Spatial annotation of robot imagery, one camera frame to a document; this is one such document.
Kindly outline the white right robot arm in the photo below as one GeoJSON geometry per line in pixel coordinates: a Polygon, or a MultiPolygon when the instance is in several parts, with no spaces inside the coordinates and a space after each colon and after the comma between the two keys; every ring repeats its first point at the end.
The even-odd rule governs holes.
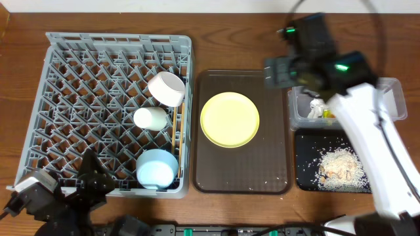
{"type": "Polygon", "coordinates": [[[340,54],[320,12],[298,19],[288,14],[280,35],[289,54],[265,60],[266,84],[301,86],[325,101],[362,162],[375,205],[374,213],[351,219],[348,230],[329,224],[308,224],[308,229],[336,235],[418,235],[419,172],[366,57],[359,51],[340,54]]]}

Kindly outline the wooden chopstick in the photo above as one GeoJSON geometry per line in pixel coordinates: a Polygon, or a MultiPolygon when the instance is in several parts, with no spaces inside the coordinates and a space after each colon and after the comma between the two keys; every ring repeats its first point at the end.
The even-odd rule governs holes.
{"type": "Polygon", "coordinates": [[[182,143],[183,143],[183,128],[184,128],[184,106],[185,103],[183,102],[181,105],[181,125],[180,125],[180,142],[179,142],[179,155],[178,155],[178,174],[177,177],[180,178],[181,176],[181,169],[182,169],[182,143]]]}
{"type": "Polygon", "coordinates": [[[172,124],[172,138],[171,138],[171,153],[175,154],[175,146],[176,146],[176,132],[177,132],[177,110],[178,107],[173,108],[173,124],[172,124]]]}

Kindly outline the yellow orange snack wrapper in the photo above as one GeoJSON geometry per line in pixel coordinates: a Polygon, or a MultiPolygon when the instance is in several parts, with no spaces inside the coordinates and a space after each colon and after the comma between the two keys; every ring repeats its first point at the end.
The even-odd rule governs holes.
{"type": "Polygon", "coordinates": [[[330,109],[323,110],[322,117],[325,119],[334,119],[335,116],[330,109]]]}

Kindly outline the white napkin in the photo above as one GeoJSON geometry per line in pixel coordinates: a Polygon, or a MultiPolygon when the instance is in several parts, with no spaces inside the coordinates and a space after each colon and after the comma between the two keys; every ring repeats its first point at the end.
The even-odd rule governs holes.
{"type": "Polygon", "coordinates": [[[322,99],[314,98],[310,102],[310,113],[307,115],[308,119],[317,119],[323,117],[323,113],[328,109],[328,106],[322,99]]]}

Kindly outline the yellow plate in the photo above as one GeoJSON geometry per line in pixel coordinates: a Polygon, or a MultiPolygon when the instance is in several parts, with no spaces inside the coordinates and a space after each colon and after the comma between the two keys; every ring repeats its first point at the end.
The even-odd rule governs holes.
{"type": "Polygon", "coordinates": [[[237,92],[222,92],[206,101],[199,122],[209,141],[222,148],[238,148],[257,134],[260,115],[250,98],[237,92]]]}

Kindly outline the white cup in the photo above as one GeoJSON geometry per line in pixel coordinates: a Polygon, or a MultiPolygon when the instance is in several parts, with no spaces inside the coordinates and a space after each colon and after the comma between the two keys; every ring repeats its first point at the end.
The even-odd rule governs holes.
{"type": "Polygon", "coordinates": [[[167,114],[163,108],[139,108],[134,112],[134,124],[139,128],[160,131],[167,125],[167,114]]]}

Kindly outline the light blue bowl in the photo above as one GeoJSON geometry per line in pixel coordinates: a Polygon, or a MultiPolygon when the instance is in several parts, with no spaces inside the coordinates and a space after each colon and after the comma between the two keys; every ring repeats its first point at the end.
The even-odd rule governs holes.
{"type": "Polygon", "coordinates": [[[164,149],[144,151],[136,160],[136,178],[146,189],[169,187],[179,169],[176,157],[164,149]]]}

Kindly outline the rice and food scraps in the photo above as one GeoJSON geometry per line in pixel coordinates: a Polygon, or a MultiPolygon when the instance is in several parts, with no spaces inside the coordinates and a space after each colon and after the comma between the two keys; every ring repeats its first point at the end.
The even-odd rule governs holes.
{"type": "Polygon", "coordinates": [[[324,137],[315,141],[310,151],[308,167],[314,169],[310,177],[310,190],[369,193],[369,181],[361,161],[343,137],[324,137]]]}

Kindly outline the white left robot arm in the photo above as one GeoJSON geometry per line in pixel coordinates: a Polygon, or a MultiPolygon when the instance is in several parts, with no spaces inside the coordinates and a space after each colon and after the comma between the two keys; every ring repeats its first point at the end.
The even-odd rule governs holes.
{"type": "Polygon", "coordinates": [[[15,217],[26,210],[44,224],[36,235],[150,235],[150,226],[126,215],[105,226],[91,222],[91,211],[106,204],[106,195],[115,182],[102,167],[96,153],[87,149],[77,173],[81,186],[70,194],[62,192],[58,175],[36,168],[14,186],[1,217],[15,217]]]}

